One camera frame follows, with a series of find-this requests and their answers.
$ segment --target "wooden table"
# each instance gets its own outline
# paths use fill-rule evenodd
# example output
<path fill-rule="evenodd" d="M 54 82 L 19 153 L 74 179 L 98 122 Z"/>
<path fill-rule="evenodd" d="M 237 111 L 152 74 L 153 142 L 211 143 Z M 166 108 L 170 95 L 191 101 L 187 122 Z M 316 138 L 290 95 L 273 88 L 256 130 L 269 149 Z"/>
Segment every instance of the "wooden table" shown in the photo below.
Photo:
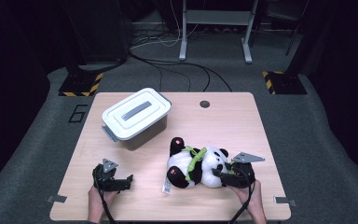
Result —
<path fill-rule="evenodd" d="M 291 216 L 287 204 L 276 204 L 273 196 L 285 197 L 274 158 L 269 147 L 255 98 L 248 92 L 165 92 L 172 101 L 165 131 L 130 151 L 103 132 L 105 109 L 131 95 L 131 92 L 98 93 L 69 163 L 59 195 L 65 203 L 53 204 L 53 220 L 86 220 L 88 190 L 92 170 L 103 158 L 118 163 L 115 179 L 134 175 L 131 189 L 121 191 L 110 208 L 116 221 L 229 221 L 240 209 L 238 197 L 228 188 L 208 189 L 198 184 L 193 189 L 162 192 L 167 170 L 169 145 L 180 136 L 185 144 L 202 148 L 225 148 L 231 160 L 246 152 L 266 160 L 254 162 L 255 177 L 262 183 L 263 204 L 268 220 Z M 200 106 L 208 101 L 208 108 Z M 245 211 L 238 220 L 250 220 Z"/>

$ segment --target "yellow black hazard tape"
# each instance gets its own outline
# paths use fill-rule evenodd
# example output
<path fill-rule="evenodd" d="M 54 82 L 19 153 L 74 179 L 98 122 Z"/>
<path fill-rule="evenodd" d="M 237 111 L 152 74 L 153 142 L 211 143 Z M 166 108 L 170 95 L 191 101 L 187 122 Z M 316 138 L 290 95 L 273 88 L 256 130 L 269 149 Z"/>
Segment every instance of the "yellow black hazard tape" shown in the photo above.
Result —
<path fill-rule="evenodd" d="M 284 72 L 263 71 L 263 77 L 264 77 L 264 80 L 266 81 L 266 85 L 267 85 L 267 89 L 269 91 L 269 94 L 276 94 L 276 91 L 274 90 L 274 86 L 272 85 L 272 81 L 271 81 L 271 78 L 270 78 L 271 74 L 284 75 Z"/>
<path fill-rule="evenodd" d="M 99 74 L 92 86 L 90 87 L 89 90 L 84 90 L 84 91 L 60 91 L 59 95 L 60 96 L 92 96 L 94 95 L 94 93 L 97 91 L 98 86 L 100 85 L 101 79 L 103 78 L 103 74 Z"/>

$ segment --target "panda plush toy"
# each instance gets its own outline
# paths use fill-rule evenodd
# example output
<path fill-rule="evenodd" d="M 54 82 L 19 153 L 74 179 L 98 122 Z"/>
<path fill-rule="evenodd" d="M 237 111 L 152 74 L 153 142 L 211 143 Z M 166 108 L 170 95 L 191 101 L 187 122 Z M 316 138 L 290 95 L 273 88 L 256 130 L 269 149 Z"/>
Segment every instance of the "panda plush toy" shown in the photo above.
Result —
<path fill-rule="evenodd" d="M 228 173 L 227 157 L 225 149 L 185 147 L 183 138 L 174 137 L 167 162 L 167 178 L 180 189 L 190 189 L 199 183 L 209 188 L 222 187 L 220 177 L 213 175 L 213 169 Z"/>

